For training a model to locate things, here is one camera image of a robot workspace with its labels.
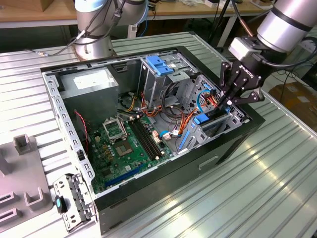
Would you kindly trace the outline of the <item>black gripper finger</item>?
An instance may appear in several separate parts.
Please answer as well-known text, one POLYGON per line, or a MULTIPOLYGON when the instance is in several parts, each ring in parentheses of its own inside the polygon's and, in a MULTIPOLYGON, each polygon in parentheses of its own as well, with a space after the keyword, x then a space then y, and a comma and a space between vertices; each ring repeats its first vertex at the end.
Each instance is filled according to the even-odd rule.
POLYGON ((251 85, 251 83, 248 79, 236 79, 226 93, 227 99, 233 102, 233 104, 235 105, 250 104, 258 101, 263 101, 264 96, 261 93, 260 87, 250 88, 249 85, 251 85), (248 90, 251 90, 249 95, 247 97, 241 97, 241 95, 248 90))
POLYGON ((219 101, 220 108, 224 108, 227 101, 233 101, 235 97, 239 97, 242 94, 241 73, 242 67, 239 61, 221 63, 219 87, 222 96, 219 101))

